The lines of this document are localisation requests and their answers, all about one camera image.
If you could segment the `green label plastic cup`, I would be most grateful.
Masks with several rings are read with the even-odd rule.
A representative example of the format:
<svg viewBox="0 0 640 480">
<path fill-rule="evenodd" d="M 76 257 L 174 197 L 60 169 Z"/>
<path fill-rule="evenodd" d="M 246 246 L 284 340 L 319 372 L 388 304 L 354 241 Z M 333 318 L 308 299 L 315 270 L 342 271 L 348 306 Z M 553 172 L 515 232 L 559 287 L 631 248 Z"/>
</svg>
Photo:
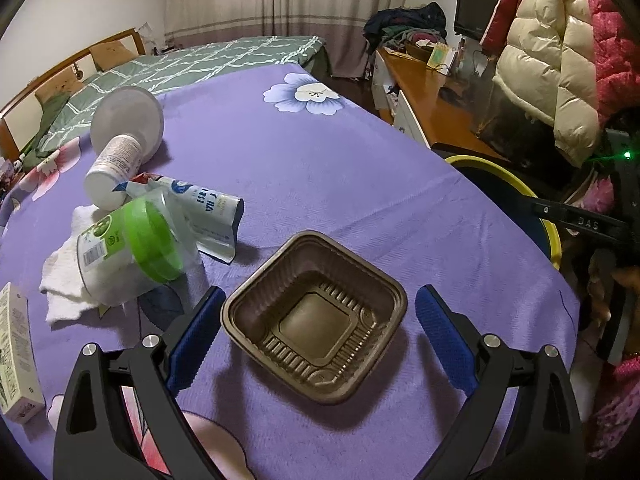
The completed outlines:
<svg viewBox="0 0 640 480">
<path fill-rule="evenodd" d="M 178 200 L 162 188 L 110 212 L 76 240 L 82 284 L 105 307 L 126 304 L 201 263 Z"/>
</svg>

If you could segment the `pink striped curtain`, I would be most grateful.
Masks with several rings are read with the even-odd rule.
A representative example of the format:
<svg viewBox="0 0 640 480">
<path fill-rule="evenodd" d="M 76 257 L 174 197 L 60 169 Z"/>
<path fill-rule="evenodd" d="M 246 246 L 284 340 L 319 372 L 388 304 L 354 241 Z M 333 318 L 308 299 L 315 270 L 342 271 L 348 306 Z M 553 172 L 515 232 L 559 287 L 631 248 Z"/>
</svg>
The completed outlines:
<svg viewBox="0 0 640 480">
<path fill-rule="evenodd" d="M 318 36 L 332 73 L 360 78 L 366 71 L 363 27 L 376 12 L 405 0 L 165 0 L 168 44 L 196 44 L 257 36 Z"/>
</svg>

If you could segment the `brown pillow left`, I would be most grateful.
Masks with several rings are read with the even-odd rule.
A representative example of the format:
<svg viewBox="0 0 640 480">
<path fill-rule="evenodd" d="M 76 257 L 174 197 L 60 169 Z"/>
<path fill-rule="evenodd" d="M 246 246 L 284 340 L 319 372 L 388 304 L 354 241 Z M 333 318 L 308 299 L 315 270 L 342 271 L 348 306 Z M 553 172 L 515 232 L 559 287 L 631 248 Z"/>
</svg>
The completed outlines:
<svg viewBox="0 0 640 480">
<path fill-rule="evenodd" d="M 59 94 L 73 96 L 83 88 L 85 88 L 85 84 L 77 77 L 73 67 L 68 66 L 40 86 L 36 90 L 35 96 L 38 102 L 44 105 Z"/>
</svg>

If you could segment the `white floral tea box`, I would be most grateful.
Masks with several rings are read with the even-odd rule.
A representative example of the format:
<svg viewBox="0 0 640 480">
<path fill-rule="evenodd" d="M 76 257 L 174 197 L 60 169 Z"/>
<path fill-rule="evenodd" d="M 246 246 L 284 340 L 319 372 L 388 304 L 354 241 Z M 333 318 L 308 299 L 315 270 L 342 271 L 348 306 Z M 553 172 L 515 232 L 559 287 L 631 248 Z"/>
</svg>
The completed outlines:
<svg viewBox="0 0 640 480">
<path fill-rule="evenodd" d="M 28 302 L 12 283 L 1 289 L 1 413 L 25 425 L 44 409 L 30 340 Z"/>
</svg>

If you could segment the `dark clothes pile on desk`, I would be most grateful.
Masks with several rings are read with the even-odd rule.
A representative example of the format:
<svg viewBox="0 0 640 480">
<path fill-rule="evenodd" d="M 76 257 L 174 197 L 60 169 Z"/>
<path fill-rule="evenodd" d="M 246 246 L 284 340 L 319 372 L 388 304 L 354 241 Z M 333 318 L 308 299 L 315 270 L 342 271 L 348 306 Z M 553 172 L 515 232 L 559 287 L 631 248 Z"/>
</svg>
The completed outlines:
<svg viewBox="0 0 640 480">
<path fill-rule="evenodd" d="M 404 50 L 406 41 L 419 35 L 446 44 L 446 15 L 440 5 L 432 1 L 418 8 L 393 8 L 373 14 L 363 27 L 363 37 L 367 41 L 367 54 L 373 54 L 378 47 Z"/>
</svg>

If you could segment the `crumpled white tissue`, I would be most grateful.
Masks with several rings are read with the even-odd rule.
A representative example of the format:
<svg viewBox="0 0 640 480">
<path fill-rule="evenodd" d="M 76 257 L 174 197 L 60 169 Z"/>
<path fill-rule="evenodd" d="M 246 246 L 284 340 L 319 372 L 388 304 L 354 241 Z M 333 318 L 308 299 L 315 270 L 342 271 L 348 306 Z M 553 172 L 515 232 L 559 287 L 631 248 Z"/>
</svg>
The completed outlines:
<svg viewBox="0 0 640 480">
<path fill-rule="evenodd" d="M 72 213 L 70 237 L 46 259 L 39 290 L 47 297 L 46 322 L 77 322 L 85 312 L 98 310 L 99 317 L 151 290 L 153 282 L 134 265 L 128 249 L 112 258 L 99 257 L 89 266 L 89 287 L 80 272 L 78 236 L 106 216 L 96 206 L 79 206 Z"/>
</svg>

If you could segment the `wooden headboard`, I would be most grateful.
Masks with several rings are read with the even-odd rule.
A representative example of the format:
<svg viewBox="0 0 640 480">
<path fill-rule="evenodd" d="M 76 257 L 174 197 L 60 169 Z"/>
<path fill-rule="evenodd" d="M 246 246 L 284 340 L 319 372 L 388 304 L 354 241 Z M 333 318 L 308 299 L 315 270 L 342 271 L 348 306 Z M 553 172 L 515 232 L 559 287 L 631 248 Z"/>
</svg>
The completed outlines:
<svg viewBox="0 0 640 480">
<path fill-rule="evenodd" d="M 145 55 L 145 46 L 137 30 L 123 30 L 118 34 L 85 47 L 59 62 L 44 74 L 33 79 L 14 98 L 1 107 L 1 156 L 15 162 L 40 128 L 42 98 L 50 98 L 61 92 L 60 87 L 79 90 L 79 81 L 102 68 L 94 62 L 92 51 L 100 44 L 119 42 L 122 47 L 136 55 Z"/>
</svg>

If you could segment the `brown plastic food tray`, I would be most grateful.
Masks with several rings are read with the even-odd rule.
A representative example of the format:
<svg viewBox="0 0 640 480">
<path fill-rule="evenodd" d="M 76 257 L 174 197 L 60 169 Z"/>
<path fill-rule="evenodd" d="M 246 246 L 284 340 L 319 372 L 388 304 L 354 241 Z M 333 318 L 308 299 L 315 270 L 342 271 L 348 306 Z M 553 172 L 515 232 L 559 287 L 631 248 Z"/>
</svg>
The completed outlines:
<svg viewBox="0 0 640 480">
<path fill-rule="evenodd" d="M 226 300 L 221 325 L 257 364 L 323 405 L 350 398 L 382 358 L 405 289 L 326 234 L 290 237 Z"/>
</svg>

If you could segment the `white bottle with round base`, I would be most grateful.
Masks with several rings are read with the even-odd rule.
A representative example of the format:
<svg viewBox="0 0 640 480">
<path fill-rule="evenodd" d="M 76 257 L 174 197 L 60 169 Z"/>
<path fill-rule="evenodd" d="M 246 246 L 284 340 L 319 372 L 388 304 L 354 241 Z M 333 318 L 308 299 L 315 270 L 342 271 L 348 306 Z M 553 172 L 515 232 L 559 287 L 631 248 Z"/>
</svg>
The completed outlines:
<svg viewBox="0 0 640 480">
<path fill-rule="evenodd" d="M 90 141 L 96 160 L 84 187 L 94 206 L 113 211 L 126 200 L 117 185 L 130 180 L 160 148 L 164 115 L 160 102 L 139 87 L 118 88 L 101 100 L 93 113 Z"/>
</svg>

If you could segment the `wooden desk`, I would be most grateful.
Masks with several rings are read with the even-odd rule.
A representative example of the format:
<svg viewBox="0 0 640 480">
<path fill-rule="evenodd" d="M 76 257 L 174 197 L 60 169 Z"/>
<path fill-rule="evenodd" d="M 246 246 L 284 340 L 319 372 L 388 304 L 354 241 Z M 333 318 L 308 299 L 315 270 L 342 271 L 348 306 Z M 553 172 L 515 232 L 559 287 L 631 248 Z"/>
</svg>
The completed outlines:
<svg viewBox="0 0 640 480">
<path fill-rule="evenodd" d="M 383 120 L 427 148 L 445 155 L 505 159 L 472 133 L 472 115 L 443 100 L 439 90 L 446 77 L 428 70 L 414 58 L 377 50 L 373 58 L 371 91 Z"/>
</svg>

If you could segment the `brown pillow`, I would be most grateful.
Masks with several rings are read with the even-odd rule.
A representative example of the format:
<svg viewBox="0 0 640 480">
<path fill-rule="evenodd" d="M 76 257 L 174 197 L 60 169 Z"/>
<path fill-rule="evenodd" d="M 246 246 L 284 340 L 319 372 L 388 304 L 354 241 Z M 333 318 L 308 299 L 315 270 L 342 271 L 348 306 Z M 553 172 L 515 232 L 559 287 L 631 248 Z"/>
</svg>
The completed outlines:
<svg viewBox="0 0 640 480">
<path fill-rule="evenodd" d="M 134 60 L 137 55 L 127 49 L 118 40 L 102 42 L 89 48 L 94 65 L 101 72 L 106 72 L 117 66 Z"/>
<path fill-rule="evenodd" d="M 40 86 L 36 90 L 35 96 L 38 102 L 44 105 L 59 94 L 73 96 L 83 88 L 85 88 L 85 84 L 77 77 L 73 67 L 68 66 Z"/>
</svg>

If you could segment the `bed with green plaid quilt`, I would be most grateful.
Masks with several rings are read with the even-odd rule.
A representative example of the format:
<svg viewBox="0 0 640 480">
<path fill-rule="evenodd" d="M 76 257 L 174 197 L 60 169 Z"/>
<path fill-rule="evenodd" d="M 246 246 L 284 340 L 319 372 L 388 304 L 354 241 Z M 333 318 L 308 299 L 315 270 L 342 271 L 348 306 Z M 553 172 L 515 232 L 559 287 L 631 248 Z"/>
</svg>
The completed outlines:
<svg viewBox="0 0 640 480">
<path fill-rule="evenodd" d="M 20 162 L 29 171 L 57 148 L 84 134 L 102 98 L 120 87 L 140 87 L 159 96 L 238 70 L 288 63 L 299 64 L 315 77 L 331 73 L 326 42 L 318 36 L 244 37 L 137 56 L 89 76 L 78 90 L 56 90 L 41 105 L 38 130 L 21 152 Z"/>
</svg>

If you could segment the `yellow rimmed trash bin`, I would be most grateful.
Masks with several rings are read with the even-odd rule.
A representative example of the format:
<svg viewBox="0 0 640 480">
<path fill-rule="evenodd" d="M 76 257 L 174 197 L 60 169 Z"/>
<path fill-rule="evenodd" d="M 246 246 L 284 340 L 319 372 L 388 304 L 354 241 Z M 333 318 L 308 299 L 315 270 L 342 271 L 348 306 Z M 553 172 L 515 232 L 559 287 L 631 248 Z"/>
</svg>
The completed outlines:
<svg viewBox="0 0 640 480">
<path fill-rule="evenodd" d="M 562 260 L 558 228 L 534 211 L 537 195 L 515 174 L 473 155 L 451 155 L 446 162 L 461 172 L 504 212 L 546 255 L 556 270 Z"/>
</svg>

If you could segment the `brown pillow right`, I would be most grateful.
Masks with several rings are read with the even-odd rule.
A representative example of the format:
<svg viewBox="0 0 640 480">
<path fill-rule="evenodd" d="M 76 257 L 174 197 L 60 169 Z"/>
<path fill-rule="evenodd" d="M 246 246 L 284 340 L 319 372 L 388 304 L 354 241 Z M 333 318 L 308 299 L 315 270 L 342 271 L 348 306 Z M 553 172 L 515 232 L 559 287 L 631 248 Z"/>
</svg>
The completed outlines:
<svg viewBox="0 0 640 480">
<path fill-rule="evenodd" d="M 117 66 L 134 60 L 137 55 L 127 49 L 118 40 L 102 42 L 89 48 L 94 65 L 101 72 L 106 72 Z"/>
</svg>

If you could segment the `red quilted garment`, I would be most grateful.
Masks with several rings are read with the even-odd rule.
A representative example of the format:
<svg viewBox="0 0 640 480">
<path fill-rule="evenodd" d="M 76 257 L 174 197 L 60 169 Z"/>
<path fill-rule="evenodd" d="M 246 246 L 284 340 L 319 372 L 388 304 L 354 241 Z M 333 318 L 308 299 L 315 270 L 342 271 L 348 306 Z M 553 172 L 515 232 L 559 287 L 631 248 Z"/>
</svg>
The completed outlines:
<svg viewBox="0 0 640 480">
<path fill-rule="evenodd" d="M 483 50 L 500 54 L 516 9 L 524 0 L 499 0 L 480 40 Z M 587 0 L 593 28 L 596 110 L 601 125 L 625 108 L 639 104 L 639 40 L 614 0 Z"/>
</svg>

